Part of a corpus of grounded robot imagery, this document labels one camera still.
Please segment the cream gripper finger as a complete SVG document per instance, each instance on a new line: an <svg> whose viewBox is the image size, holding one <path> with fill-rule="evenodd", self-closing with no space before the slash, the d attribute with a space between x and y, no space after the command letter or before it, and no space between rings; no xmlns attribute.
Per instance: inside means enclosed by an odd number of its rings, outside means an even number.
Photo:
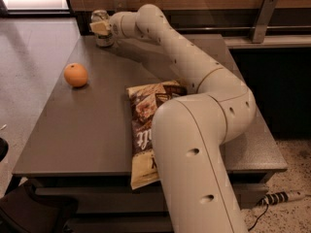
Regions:
<svg viewBox="0 0 311 233"><path fill-rule="evenodd" d="M95 34L99 34L99 33L98 33L98 30L97 30L98 22L99 22L99 21L97 21L97 22L92 22L92 23L89 25L91 31L92 31L93 33L95 33Z"/></svg>

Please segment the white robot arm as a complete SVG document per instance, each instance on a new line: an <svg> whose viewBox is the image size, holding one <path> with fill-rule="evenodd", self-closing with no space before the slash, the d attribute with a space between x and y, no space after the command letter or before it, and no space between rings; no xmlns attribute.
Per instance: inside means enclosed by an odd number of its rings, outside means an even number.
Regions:
<svg viewBox="0 0 311 233"><path fill-rule="evenodd" d="M155 5L91 24L95 34L150 39L177 66L188 95L155 112L155 161L175 233L249 233L220 146L243 134L257 110L238 77L179 34Z"/></svg>

